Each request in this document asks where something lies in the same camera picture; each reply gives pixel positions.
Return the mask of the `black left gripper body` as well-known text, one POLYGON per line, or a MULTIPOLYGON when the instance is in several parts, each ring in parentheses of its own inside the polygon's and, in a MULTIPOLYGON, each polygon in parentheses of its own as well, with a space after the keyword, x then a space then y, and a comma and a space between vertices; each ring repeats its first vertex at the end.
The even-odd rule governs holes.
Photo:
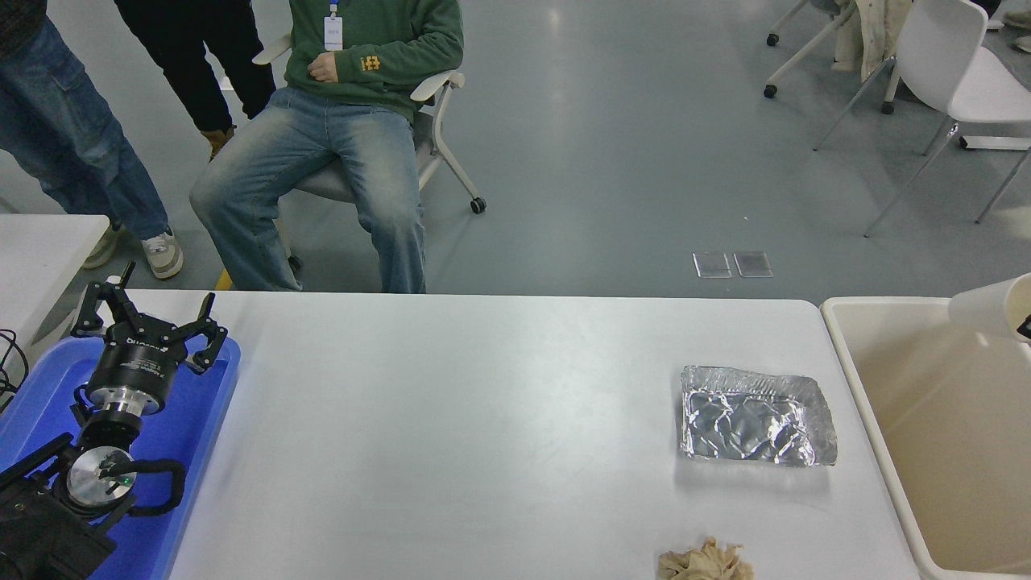
POLYGON ((87 384, 89 401, 106 404, 115 396, 139 393, 145 404, 165 404, 185 355, 185 340, 169 331, 139 335, 133 327, 108 327, 106 348, 87 384), (170 337, 166 344, 164 335, 170 337))

